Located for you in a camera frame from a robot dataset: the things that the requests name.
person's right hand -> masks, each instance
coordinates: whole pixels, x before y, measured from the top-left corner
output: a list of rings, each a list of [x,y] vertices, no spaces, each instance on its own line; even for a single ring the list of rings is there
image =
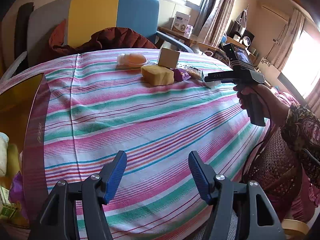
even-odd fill
[[[270,114],[271,114],[271,120],[278,126],[283,126],[286,123],[288,112],[289,112],[289,106],[282,103],[276,95],[265,85],[258,84],[258,85],[252,85],[251,86],[254,90],[256,90],[260,96],[263,97],[265,102],[267,103]],[[234,91],[238,91],[237,97],[239,98],[239,103],[241,104],[241,109],[246,109],[247,106],[244,104],[244,100],[241,99],[242,95],[248,95],[250,93],[256,94],[251,87],[245,87],[241,92],[239,92],[238,86],[235,86],[233,88]],[[261,99],[259,95],[257,95],[259,98],[259,101],[263,105],[263,113],[266,118],[270,118],[268,109],[266,107],[265,102]]]

sofa armrest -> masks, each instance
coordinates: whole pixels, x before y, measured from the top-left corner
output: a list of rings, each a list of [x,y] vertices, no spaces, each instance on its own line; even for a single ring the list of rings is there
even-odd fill
[[[177,46],[179,49],[181,49],[181,51],[193,53],[192,49],[190,49],[188,46],[184,45],[180,41],[175,40],[174,38],[168,36],[167,34],[157,31],[156,35],[159,37],[159,39],[167,41],[174,46]]]
[[[10,67],[6,70],[6,72],[3,74],[3,76],[0,79],[0,83],[8,80],[12,77],[12,75],[15,73],[17,68],[19,67],[20,63],[27,57],[27,52],[24,51],[20,54],[19,57],[16,58],[16,60],[10,65]]]

floral sleeve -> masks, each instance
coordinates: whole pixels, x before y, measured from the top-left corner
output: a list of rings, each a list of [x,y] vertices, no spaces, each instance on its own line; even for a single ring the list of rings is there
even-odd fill
[[[320,120],[303,106],[291,104],[281,136],[288,147],[298,153],[312,184],[320,188],[320,166],[302,148],[320,161]]]

silver screw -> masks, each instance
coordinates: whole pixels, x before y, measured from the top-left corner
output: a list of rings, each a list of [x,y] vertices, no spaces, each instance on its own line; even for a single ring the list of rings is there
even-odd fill
[[[59,180],[58,182],[57,182],[57,185],[58,186],[64,186],[66,184],[66,181],[65,180]]]
[[[252,186],[252,187],[257,187],[259,184],[255,180],[250,180],[249,181],[249,185]]]
[[[226,178],[226,177],[223,176],[222,174],[216,175],[216,179],[217,179],[217,180],[224,180],[225,178]]]
[[[93,179],[93,180],[100,179],[100,175],[99,174],[92,174],[91,179]]]

beige curtain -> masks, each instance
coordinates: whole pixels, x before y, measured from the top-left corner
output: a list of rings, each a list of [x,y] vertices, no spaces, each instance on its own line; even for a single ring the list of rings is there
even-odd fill
[[[320,118],[320,80],[318,80],[314,89],[307,96],[306,102],[311,108],[311,111]]]
[[[271,61],[271,64],[274,65],[279,71],[284,68],[284,65],[292,51],[293,44],[300,38],[304,20],[304,15],[295,8],[290,18],[289,26],[279,51]]]
[[[208,19],[198,35],[200,42],[218,47],[235,1],[216,0]]]

